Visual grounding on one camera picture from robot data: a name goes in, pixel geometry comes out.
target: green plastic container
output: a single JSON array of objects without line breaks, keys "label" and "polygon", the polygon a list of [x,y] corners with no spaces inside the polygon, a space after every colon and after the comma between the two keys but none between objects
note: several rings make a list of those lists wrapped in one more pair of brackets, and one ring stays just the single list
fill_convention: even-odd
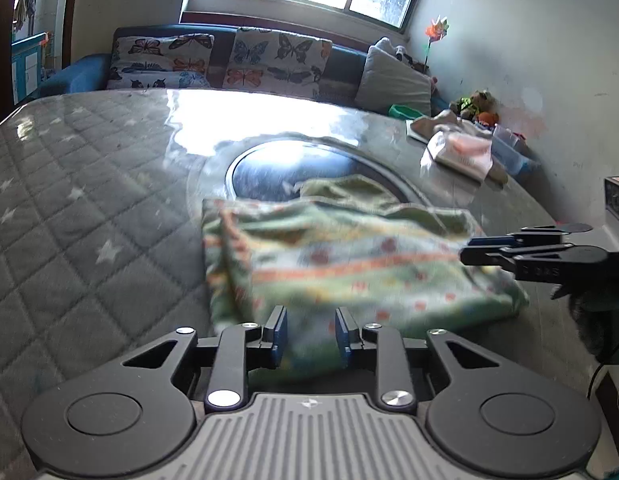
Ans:
[{"label": "green plastic container", "polygon": [[419,117],[423,117],[425,114],[422,114],[418,110],[414,110],[414,108],[410,108],[409,106],[403,105],[392,105],[389,108],[389,116],[394,117],[395,119],[417,119]]}]

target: blue cabinet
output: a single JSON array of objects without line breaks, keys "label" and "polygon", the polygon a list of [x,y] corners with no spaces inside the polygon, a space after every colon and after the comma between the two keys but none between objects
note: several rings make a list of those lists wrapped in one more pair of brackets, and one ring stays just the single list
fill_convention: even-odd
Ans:
[{"label": "blue cabinet", "polygon": [[14,104],[31,95],[41,83],[43,45],[47,33],[12,43],[12,93]]}]

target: triangular cutout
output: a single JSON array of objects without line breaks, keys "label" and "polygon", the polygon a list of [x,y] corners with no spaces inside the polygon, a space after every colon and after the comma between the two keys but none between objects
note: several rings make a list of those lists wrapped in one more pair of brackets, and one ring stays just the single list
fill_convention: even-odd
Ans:
[{"label": "triangular cutout", "polygon": [[496,368],[498,366],[498,363],[494,363],[488,358],[474,353],[469,348],[454,341],[448,341],[447,346],[449,350],[451,350],[451,353],[454,354],[454,357],[456,357],[456,361],[458,361],[459,365],[463,368],[472,370],[475,368]]},{"label": "triangular cutout", "polygon": [[133,368],[160,368],[175,346],[176,341],[165,341],[143,352],[141,355],[131,358],[129,361],[123,363],[123,366]]}]

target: blue sofa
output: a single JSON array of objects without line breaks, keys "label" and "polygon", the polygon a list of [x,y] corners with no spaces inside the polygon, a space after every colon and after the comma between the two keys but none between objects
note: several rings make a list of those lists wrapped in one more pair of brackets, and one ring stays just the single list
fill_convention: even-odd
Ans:
[{"label": "blue sofa", "polygon": [[[154,25],[151,27],[123,27],[114,32],[114,41],[125,36],[154,38],[183,34],[212,34],[214,47],[210,57],[208,81],[213,88],[222,88],[236,27],[219,25]],[[361,82],[366,53],[334,45],[319,83],[320,100],[343,106],[353,106],[353,99]],[[92,54],[79,59],[69,67],[43,82],[37,97],[75,92],[104,90],[109,76],[111,54]]]}]

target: sofa backrest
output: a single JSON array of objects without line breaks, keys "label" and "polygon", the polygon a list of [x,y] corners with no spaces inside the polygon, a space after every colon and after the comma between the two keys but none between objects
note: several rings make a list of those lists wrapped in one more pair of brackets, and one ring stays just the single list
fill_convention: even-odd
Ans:
[{"label": "sofa backrest", "polygon": [[[212,34],[214,47],[210,56],[208,81],[213,88],[222,88],[237,27],[220,25],[151,25],[146,27],[122,27],[114,32],[114,41],[126,36],[161,38],[184,34]],[[334,45],[320,80],[320,100],[343,106],[353,106],[353,99],[361,83],[366,54]]]}]

